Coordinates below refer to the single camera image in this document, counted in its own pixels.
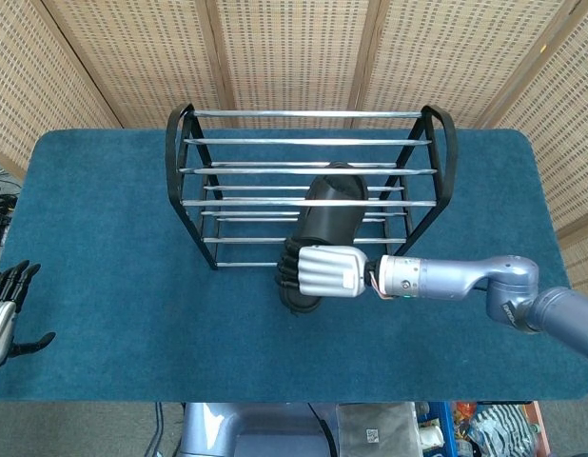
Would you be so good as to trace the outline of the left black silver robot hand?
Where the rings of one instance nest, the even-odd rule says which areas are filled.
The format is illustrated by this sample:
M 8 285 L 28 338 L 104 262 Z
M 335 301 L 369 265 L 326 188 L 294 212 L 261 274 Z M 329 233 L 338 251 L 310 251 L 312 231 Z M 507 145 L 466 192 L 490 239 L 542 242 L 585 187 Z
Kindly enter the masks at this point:
M 16 322 L 27 297 L 29 284 L 40 268 L 40 264 L 32 265 L 29 260 L 24 260 L 0 271 L 0 367 L 8 359 L 43 350 L 56 336 L 55 332 L 48 332 L 35 342 L 14 342 Z

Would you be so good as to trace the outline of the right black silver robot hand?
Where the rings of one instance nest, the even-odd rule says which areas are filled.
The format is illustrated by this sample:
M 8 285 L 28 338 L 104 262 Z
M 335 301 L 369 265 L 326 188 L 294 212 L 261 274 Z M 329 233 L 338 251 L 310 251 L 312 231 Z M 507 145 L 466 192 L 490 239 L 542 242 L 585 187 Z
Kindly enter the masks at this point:
M 355 298 L 371 285 L 368 258 L 358 248 L 287 238 L 276 283 L 303 296 Z

